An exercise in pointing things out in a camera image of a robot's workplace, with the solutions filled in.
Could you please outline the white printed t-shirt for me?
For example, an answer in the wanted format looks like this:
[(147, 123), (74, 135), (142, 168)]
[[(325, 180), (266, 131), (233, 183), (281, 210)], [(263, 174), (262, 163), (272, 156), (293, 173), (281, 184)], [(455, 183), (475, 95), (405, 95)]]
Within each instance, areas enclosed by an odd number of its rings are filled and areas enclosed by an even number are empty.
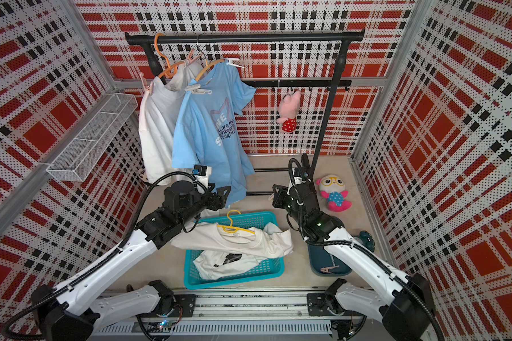
[(171, 241), (179, 249), (199, 250), (193, 260), (204, 281), (244, 274), (267, 259), (293, 253), (290, 231), (268, 223), (262, 229), (251, 227), (234, 231), (216, 223), (203, 223), (189, 233), (182, 232)]
[(174, 131), (185, 88), (199, 73), (199, 62), (182, 62), (173, 78), (163, 83), (154, 78), (144, 92), (139, 111), (139, 138), (142, 147), (144, 175), (152, 184), (160, 177), (175, 171), (172, 167)]

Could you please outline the light blue cloth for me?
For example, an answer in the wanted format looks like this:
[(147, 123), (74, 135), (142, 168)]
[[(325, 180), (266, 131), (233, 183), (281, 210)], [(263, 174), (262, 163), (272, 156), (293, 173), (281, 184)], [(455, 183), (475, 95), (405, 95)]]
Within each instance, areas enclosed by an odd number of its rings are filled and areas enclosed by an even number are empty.
[(230, 186), (227, 204), (245, 199), (247, 177), (255, 173), (238, 134), (236, 115), (252, 101), (255, 88), (243, 85), (237, 68), (219, 63), (200, 81), (211, 95), (186, 92), (174, 131), (172, 166), (191, 169), (212, 167), (210, 182)]

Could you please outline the teal tray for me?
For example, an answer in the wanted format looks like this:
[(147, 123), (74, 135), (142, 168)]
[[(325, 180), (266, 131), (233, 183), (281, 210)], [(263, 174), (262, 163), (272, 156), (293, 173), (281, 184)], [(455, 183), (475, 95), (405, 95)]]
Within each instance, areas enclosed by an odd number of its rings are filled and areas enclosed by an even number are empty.
[[(263, 229), (267, 223), (277, 224), (277, 218), (273, 212), (260, 211), (257, 213), (246, 213), (233, 216), (233, 225), (236, 227), (257, 227)], [(189, 290), (200, 290), (227, 286), (233, 284), (244, 284), (251, 281), (277, 278), (284, 274), (284, 259), (266, 259), (256, 267), (243, 274), (226, 276), (217, 280), (202, 279), (194, 261), (202, 253), (201, 250), (187, 250), (184, 264), (183, 282)]]

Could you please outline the white clothespin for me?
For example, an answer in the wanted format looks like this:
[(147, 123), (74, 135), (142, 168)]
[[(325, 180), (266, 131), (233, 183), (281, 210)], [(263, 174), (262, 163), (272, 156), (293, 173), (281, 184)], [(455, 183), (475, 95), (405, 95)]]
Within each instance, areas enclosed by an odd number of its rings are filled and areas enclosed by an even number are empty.
[(235, 68), (240, 68), (240, 69), (243, 69), (244, 66), (243, 65), (240, 65), (239, 64), (240, 62), (240, 59), (239, 58), (225, 58), (224, 59), (224, 63), (226, 65), (230, 65), (230, 66), (233, 66)]
[(202, 85), (199, 83), (186, 86), (184, 91), (195, 95), (211, 95), (213, 93), (210, 89), (203, 89)]

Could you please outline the wooden hanger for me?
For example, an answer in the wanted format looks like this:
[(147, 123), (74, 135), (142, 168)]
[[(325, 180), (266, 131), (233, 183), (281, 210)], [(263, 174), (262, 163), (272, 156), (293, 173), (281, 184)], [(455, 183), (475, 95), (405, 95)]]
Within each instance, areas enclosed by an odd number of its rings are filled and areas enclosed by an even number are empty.
[(200, 71), (200, 73), (195, 77), (195, 81), (198, 82), (201, 80), (201, 78), (208, 72), (211, 70), (211, 68), (213, 68), (215, 65), (219, 64), (219, 63), (224, 63), (226, 62), (226, 59), (219, 59), (219, 60), (215, 60), (211, 63), (209, 63), (208, 65), (206, 65), (202, 71)]

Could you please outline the pink clothespin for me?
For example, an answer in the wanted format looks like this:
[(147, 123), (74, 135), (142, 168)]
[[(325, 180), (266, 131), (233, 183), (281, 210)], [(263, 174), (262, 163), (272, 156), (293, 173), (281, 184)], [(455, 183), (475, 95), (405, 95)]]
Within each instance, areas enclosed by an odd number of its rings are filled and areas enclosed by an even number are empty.
[(148, 92), (150, 95), (153, 93), (153, 83), (151, 80), (145, 78), (144, 73), (141, 72), (139, 74), (139, 79), (141, 80), (142, 86), (145, 92)]
[(186, 65), (193, 64), (197, 60), (201, 59), (202, 56), (203, 54), (201, 52), (196, 52), (194, 49), (192, 49), (186, 58)]

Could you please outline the orange plastic hanger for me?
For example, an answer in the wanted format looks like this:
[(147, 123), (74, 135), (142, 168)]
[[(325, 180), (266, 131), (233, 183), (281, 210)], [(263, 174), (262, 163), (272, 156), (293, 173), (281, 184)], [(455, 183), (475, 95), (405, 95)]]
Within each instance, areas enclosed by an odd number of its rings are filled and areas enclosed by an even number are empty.
[(162, 72), (159, 73), (158, 78), (172, 79), (179, 72), (181, 66), (183, 66), (183, 67), (186, 66), (186, 62), (185, 61), (180, 61), (177, 63), (171, 62), (169, 60), (169, 58), (163, 52), (161, 52), (161, 50), (159, 49), (159, 38), (161, 38), (161, 37), (165, 37), (165, 34), (157, 33), (154, 36), (154, 49), (155, 49), (157, 55), (159, 57), (163, 58), (163, 60), (165, 61), (166, 68)]

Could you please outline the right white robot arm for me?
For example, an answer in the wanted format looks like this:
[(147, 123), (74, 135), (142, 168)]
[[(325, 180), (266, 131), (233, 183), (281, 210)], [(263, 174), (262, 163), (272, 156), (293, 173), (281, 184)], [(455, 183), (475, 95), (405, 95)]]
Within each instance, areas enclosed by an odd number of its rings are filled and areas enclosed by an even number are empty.
[(365, 315), (382, 323), (395, 340), (443, 340), (429, 281), (380, 259), (351, 236), (340, 219), (321, 210), (307, 155), (291, 158), (287, 170), (290, 184), (273, 187), (273, 207), (286, 210), (287, 221), (297, 223), (306, 244), (336, 257), (371, 287), (335, 281), (324, 300), (329, 312)]

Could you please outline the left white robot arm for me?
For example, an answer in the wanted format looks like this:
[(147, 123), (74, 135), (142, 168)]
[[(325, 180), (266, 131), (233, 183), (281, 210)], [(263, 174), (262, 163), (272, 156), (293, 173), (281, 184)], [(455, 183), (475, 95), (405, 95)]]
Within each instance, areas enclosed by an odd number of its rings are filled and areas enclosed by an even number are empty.
[(116, 296), (106, 305), (100, 294), (149, 255), (185, 231), (186, 223), (206, 210), (226, 206), (230, 186), (205, 184), (197, 165), (191, 173), (175, 171), (162, 176), (183, 176), (164, 190), (164, 201), (141, 221), (132, 223), (122, 241), (71, 278), (54, 287), (43, 285), (31, 295), (31, 306), (12, 316), (1, 335), (12, 340), (87, 340), (98, 328), (125, 319), (129, 312), (152, 312), (165, 300), (168, 289), (157, 281), (135, 292)]

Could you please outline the white owl plush toy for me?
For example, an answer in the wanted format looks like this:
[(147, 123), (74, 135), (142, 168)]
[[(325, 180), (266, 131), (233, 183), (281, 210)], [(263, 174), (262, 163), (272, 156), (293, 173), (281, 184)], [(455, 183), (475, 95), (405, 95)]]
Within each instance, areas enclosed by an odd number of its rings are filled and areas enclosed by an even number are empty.
[(328, 210), (340, 213), (351, 208), (347, 200), (348, 190), (343, 180), (337, 175), (330, 174), (316, 180), (319, 193), (327, 202)]

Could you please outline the black-haired boy doll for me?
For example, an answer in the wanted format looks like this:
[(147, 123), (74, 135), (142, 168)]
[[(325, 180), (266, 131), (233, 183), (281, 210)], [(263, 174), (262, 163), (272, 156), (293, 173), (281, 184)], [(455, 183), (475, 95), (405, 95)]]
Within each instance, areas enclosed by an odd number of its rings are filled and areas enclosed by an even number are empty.
[(144, 168), (141, 168), (137, 171), (137, 174), (140, 178), (140, 180), (143, 182), (143, 183), (148, 183), (147, 181), (147, 177), (146, 177), (146, 172), (145, 172), (145, 169)]

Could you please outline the pink pig plush toy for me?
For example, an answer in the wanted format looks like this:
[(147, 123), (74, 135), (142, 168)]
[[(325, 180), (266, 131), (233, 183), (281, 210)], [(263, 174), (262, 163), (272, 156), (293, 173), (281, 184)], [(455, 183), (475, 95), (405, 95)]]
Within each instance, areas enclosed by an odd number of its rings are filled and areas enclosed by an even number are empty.
[(278, 107), (277, 123), (285, 133), (293, 133), (297, 128), (297, 115), (300, 110), (301, 92), (295, 91), (284, 96)]

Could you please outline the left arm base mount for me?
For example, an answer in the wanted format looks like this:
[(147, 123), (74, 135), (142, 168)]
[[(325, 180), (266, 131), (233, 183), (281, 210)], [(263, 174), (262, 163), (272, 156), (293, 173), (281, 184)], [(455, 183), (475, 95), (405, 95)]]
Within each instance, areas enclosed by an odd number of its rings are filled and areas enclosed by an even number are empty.
[(164, 303), (159, 302), (156, 308), (150, 313), (140, 314), (142, 318), (190, 318), (196, 305), (196, 295), (182, 294), (174, 295), (174, 298), (168, 298)]

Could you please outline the aluminium front rail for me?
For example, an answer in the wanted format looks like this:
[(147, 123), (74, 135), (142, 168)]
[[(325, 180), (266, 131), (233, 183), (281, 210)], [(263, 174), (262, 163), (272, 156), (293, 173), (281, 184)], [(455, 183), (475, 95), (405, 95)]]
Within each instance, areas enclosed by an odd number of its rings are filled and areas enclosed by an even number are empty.
[(95, 332), (95, 337), (222, 335), (325, 335), (348, 340), (373, 320), (351, 311), (347, 316), (309, 316), (307, 294), (324, 291), (179, 291), (196, 295), (190, 318), (126, 318)]

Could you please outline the black wall hook rail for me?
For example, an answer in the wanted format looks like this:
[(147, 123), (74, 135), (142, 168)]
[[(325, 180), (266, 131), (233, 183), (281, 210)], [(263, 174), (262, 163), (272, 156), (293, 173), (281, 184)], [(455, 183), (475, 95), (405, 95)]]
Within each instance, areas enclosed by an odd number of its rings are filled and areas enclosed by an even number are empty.
[(237, 88), (327, 88), (331, 89), (332, 79), (313, 80), (313, 79), (257, 79), (241, 80), (243, 85), (236, 85)]

